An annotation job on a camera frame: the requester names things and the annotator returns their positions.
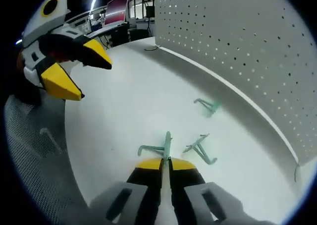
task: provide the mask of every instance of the perforated panel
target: perforated panel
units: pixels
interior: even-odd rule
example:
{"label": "perforated panel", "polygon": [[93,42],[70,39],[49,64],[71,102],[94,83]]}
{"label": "perforated panel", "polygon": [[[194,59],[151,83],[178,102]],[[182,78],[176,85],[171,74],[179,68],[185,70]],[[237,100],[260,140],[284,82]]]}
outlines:
{"label": "perforated panel", "polygon": [[68,209],[87,208],[68,159],[64,107],[64,101],[43,94],[40,107],[11,96],[4,110],[16,172],[33,202],[53,224],[60,224]]}
{"label": "perforated panel", "polygon": [[156,0],[156,25],[157,45],[240,89],[302,165],[316,156],[316,46],[287,0]]}

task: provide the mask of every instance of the green object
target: green object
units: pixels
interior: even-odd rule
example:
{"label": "green object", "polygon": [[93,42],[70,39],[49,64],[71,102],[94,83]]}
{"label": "green object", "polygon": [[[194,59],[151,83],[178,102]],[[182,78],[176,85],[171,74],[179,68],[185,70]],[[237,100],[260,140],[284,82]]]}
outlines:
{"label": "green object", "polygon": [[146,149],[146,150],[154,151],[154,152],[160,154],[163,157],[163,159],[164,159],[164,163],[167,163],[167,160],[170,157],[169,156],[169,151],[170,151],[170,143],[171,143],[171,141],[172,141],[172,138],[171,138],[170,132],[168,131],[166,133],[166,136],[165,136],[165,142],[164,142],[164,146],[163,147],[154,147],[154,146],[142,145],[142,146],[139,147],[138,156],[141,155],[141,151],[143,149]]}
{"label": "green object", "polygon": [[196,142],[194,142],[193,144],[186,146],[188,148],[186,148],[183,152],[188,152],[192,149],[194,149],[195,152],[197,152],[197,154],[208,164],[208,165],[212,165],[217,161],[217,158],[213,158],[212,160],[209,159],[209,157],[207,156],[206,152],[204,151],[203,147],[201,146],[201,142],[209,136],[208,134],[205,135],[200,135],[200,139],[198,139]]}
{"label": "green object", "polygon": [[211,103],[208,103],[207,101],[202,100],[200,98],[198,98],[194,101],[194,103],[197,103],[197,102],[201,103],[209,111],[209,113],[211,113],[208,116],[212,116],[221,105],[220,101],[217,101],[214,104],[211,104]]}

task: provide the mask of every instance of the white table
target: white table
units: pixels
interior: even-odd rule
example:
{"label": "white table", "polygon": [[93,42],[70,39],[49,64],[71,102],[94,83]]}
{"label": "white table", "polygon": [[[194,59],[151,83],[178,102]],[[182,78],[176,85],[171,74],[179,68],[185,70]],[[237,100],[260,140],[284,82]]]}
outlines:
{"label": "white table", "polygon": [[[296,185],[283,165],[294,160],[270,125],[248,103],[218,80],[161,49],[154,38],[107,51],[112,70],[78,65],[71,77],[86,97],[66,101],[65,130],[70,163],[79,189],[89,204],[117,181],[126,181],[134,166],[152,152],[140,145],[162,146],[171,132],[171,156],[196,165],[206,182],[213,181],[242,201],[258,219],[281,223],[297,203]],[[211,117],[194,104],[196,98],[222,101]],[[202,146],[207,165],[186,145],[210,133]],[[290,166],[294,176],[295,167]],[[159,213],[156,224],[172,209]]]}
{"label": "white table", "polygon": [[108,31],[113,30],[115,28],[118,28],[124,24],[128,24],[127,22],[123,22],[123,21],[118,21],[115,23],[111,23],[111,24],[107,24],[105,25],[103,28],[96,30],[95,32],[92,32],[90,34],[88,34],[87,36],[90,38],[95,38],[98,36],[102,36],[104,34],[106,34]]}

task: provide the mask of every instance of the computer monitor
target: computer monitor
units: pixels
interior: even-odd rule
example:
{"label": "computer monitor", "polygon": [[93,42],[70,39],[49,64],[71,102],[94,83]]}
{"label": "computer monitor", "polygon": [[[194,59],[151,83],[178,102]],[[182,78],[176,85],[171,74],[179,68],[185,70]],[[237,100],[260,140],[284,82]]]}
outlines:
{"label": "computer monitor", "polygon": [[125,20],[128,0],[111,0],[107,4],[105,24]]}

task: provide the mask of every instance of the gray mesh surface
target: gray mesh surface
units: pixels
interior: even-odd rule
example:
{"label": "gray mesh surface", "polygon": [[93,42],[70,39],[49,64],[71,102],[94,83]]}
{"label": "gray mesh surface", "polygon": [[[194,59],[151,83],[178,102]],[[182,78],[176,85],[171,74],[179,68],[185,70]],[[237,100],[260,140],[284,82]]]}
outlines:
{"label": "gray mesh surface", "polygon": [[4,108],[7,142],[17,173],[53,224],[60,223],[69,208],[87,208],[68,158],[64,107],[63,100],[43,94],[40,107],[10,96]]}

